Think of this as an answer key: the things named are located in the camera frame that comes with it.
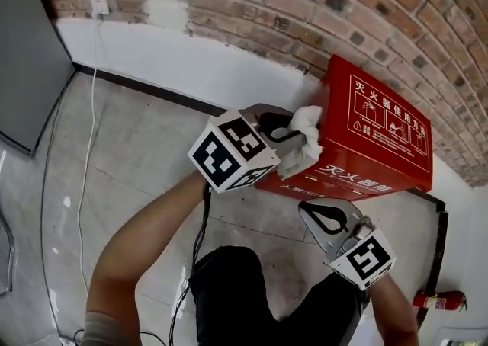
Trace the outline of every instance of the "wire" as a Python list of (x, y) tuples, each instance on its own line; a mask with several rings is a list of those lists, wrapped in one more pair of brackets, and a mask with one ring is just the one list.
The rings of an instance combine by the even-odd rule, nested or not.
[(166, 346), (166, 343), (158, 335), (154, 334), (154, 332), (141, 331), (140, 333), (141, 334), (150, 335), (150, 336), (156, 338), (158, 341), (160, 341), (164, 346)]
[(51, 308), (51, 314), (53, 315), (53, 321), (54, 321), (54, 325), (56, 326), (56, 331), (58, 333), (58, 336), (61, 336), (61, 331), (59, 330), (59, 323), (58, 323), (56, 314), (54, 312), (53, 302), (51, 301), (51, 294), (49, 291), (49, 286), (47, 285), (46, 261), (44, 259), (44, 244), (43, 244), (43, 215), (44, 215), (44, 194), (46, 192), (47, 167), (49, 165), (49, 160), (50, 160), (50, 156), (51, 156), (51, 149), (53, 148), (54, 133), (56, 132), (56, 126), (57, 126), (59, 111), (61, 109), (61, 100), (63, 98), (63, 93), (65, 90), (66, 90), (66, 88), (62, 91), (62, 93), (59, 96), (59, 99), (57, 101), (56, 114), (54, 115), (54, 120), (53, 120), (53, 128), (51, 130), (49, 144), (47, 146), (46, 162), (44, 164), (43, 182), (42, 182), (41, 194), (40, 194), (40, 222), (39, 222), (40, 261), (41, 261), (42, 268), (43, 268), (44, 286), (46, 287), (47, 299), (49, 301), (49, 306)]
[[(200, 252), (201, 245), (204, 241), (205, 232), (207, 231), (207, 221), (208, 221), (208, 216), (210, 214), (211, 194), (212, 194), (211, 193), (211, 187), (207, 182), (207, 184), (205, 185), (205, 189), (204, 189), (204, 218), (201, 222), (200, 231), (198, 231), (197, 238), (195, 239), (195, 243), (193, 245), (193, 255), (191, 258), (190, 277), (194, 273), (194, 268), (195, 268), (195, 264), (197, 263), (198, 253)], [(177, 302), (176, 307), (175, 307), (175, 314), (173, 315), (172, 320), (171, 320), (171, 325), (169, 326), (169, 335), (168, 335), (169, 346), (173, 346), (175, 344), (174, 333), (175, 333), (175, 326), (176, 326), (176, 316), (178, 314), (178, 311), (179, 311), (182, 303), (185, 301), (185, 298), (186, 298), (189, 290), (190, 290), (190, 284), (187, 280), (186, 281), (186, 288), (185, 288), (185, 290), (183, 290), (183, 293), (180, 295), (180, 297), (178, 299), (178, 302)]]
[[(78, 345), (78, 341), (76, 340), (76, 337), (78, 336), (78, 334), (79, 334), (80, 332), (85, 332), (85, 330), (84, 330), (83, 328), (81, 328), (81, 329), (77, 330), (77, 331), (75, 332), (75, 335), (73, 336), (73, 340), (75, 341), (75, 344), (77, 344), (77, 345)], [(166, 343), (165, 343), (165, 342), (164, 342), (164, 341), (163, 341), (163, 340), (162, 340), (162, 339), (161, 339), (161, 338), (160, 338), (158, 335), (156, 335), (154, 332), (149, 332), (149, 331), (141, 331), (141, 332), (140, 332), (140, 334), (141, 334), (141, 335), (142, 335), (142, 334), (144, 334), (144, 335), (150, 335), (150, 336), (152, 336), (153, 338), (156, 338), (156, 339), (157, 339), (159, 342), (161, 342), (161, 344), (162, 344), (163, 346), (167, 346), (167, 345), (166, 345)]]
[(83, 285), (85, 286), (85, 293), (88, 296), (88, 284), (85, 278), (85, 271), (83, 270), (83, 234), (82, 234), (82, 223), (81, 223), (81, 215), (82, 215), (82, 205), (83, 205), (83, 197), (85, 196), (85, 186), (86, 186), (86, 176), (88, 174), (88, 163), (90, 161), (90, 154), (92, 153), (92, 142), (93, 142), (93, 134), (95, 132), (95, 123), (96, 123), (96, 116), (95, 116), (95, 80), (97, 78), (97, 69), (98, 69), (98, 57), (97, 57), (97, 34), (100, 28), (100, 24), (95, 29), (95, 37), (94, 37), (94, 53), (95, 53), (95, 70), (93, 72), (93, 79), (91, 80), (91, 131), (90, 131), (90, 140), (88, 141), (88, 148), (86, 150), (86, 158), (85, 158), (85, 172), (83, 173), (83, 185), (82, 185), (82, 192), (79, 197), (79, 204), (78, 204), (78, 213), (76, 215), (76, 219), (78, 220), (78, 233), (79, 233), (79, 270), (82, 274)]

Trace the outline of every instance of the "red box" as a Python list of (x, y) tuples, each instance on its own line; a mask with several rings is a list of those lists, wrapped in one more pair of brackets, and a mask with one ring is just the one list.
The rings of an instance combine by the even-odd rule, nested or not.
[(257, 187), (300, 200), (432, 189), (430, 121), (386, 85), (333, 56), (311, 104), (323, 107), (319, 161), (284, 181), (273, 173)]

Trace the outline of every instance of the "fire extinguisher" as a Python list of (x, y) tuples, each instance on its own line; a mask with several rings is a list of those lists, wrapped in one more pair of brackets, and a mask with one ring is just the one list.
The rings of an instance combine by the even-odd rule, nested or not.
[(459, 291), (442, 293), (418, 292), (413, 298), (412, 305), (420, 308), (443, 309), (446, 311), (467, 309), (466, 295)]

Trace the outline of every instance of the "brick wall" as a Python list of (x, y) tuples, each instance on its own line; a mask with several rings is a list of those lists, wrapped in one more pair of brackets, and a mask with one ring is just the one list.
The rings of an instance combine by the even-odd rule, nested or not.
[[(50, 0), (90, 17), (89, 0)], [(145, 0), (108, 0), (108, 20), (145, 22)], [(337, 53), (432, 122), (435, 153), (488, 183), (488, 0), (184, 0), (187, 32), (321, 76)]]

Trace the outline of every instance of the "power outlet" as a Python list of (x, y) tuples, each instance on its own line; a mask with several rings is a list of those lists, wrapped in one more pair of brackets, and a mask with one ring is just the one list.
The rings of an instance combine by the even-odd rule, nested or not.
[(108, 10), (108, 3), (107, 0), (90, 0), (91, 8), (93, 9), (93, 14), (95, 16), (99, 14), (110, 14), (110, 10)]

